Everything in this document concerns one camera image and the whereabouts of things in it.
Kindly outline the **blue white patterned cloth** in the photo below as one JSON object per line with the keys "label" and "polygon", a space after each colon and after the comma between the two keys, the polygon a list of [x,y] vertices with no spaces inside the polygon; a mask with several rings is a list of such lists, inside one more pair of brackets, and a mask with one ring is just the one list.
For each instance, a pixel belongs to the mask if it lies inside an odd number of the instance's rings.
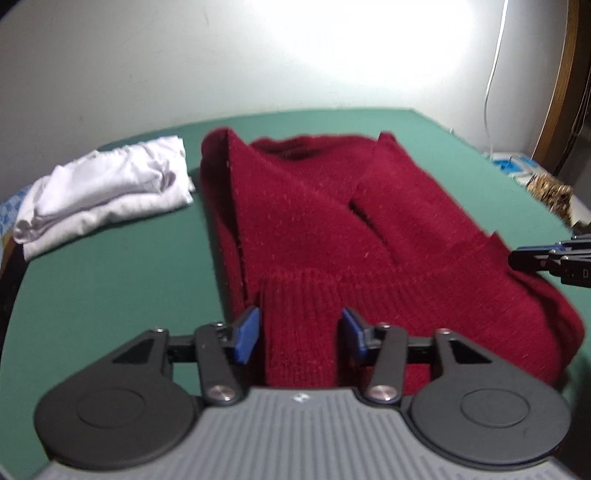
{"label": "blue white patterned cloth", "polygon": [[1,249],[4,250],[11,235],[12,229],[16,222],[16,218],[21,207],[22,201],[26,196],[27,190],[21,189],[10,198],[1,203],[0,206],[0,234],[1,234]]}

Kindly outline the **brown patterned fabric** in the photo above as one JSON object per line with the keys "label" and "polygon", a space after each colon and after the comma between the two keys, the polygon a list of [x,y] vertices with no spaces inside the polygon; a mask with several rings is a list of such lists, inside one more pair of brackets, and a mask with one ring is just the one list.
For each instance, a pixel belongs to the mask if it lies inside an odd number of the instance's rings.
{"label": "brown patterned fabric", "polygon": [[567,226],[572,226],[573,188],[550,174],[535,174],[526,184],[527,191]]}

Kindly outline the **white blue power strip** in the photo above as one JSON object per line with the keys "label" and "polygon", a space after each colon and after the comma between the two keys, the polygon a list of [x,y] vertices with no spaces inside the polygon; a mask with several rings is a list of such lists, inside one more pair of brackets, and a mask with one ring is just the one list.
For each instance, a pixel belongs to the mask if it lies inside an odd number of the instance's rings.
{"label": "white blue power strip", "polygon": [[519,153],[496,153],[491,162],[522,186],[527,185],[539,170],[539,165],[533,159]]}

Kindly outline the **dark red knit sweater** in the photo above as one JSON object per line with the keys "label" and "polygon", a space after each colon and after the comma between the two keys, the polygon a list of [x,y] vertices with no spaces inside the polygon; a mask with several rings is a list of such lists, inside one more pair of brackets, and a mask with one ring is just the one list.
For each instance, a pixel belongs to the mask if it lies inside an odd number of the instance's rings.
{"label": "dark red knit sweater", "polygon": [[583,343],[563,295],[512,270],[502,238],[389,133],[245,143],[218,129],[201,155],[232,311],[262,312],[267,385],[348,383],[346,308],[413,336],[451,329],[549,384]]}

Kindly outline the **folded white garment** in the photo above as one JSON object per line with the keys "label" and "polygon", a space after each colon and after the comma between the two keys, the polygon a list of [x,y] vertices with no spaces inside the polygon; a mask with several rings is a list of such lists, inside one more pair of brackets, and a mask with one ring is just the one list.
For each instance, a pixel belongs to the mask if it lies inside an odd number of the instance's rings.
{"label": "folded white garment", "polygon": [[92,151],[31,186],[13,238],[30,261],[107,225],[184,208],[193,191],[178,136]]}

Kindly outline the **brown wooden frame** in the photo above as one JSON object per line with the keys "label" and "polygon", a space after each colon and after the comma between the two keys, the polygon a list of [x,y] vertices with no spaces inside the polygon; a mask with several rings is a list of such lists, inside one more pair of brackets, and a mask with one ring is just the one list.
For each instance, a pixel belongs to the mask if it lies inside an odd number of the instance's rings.
{"label": "brown wooden frame", "polygon": [[550,107],[534,159],[557,174],[572,149],[590,97],[590,2],[569,1],[566,33]]}

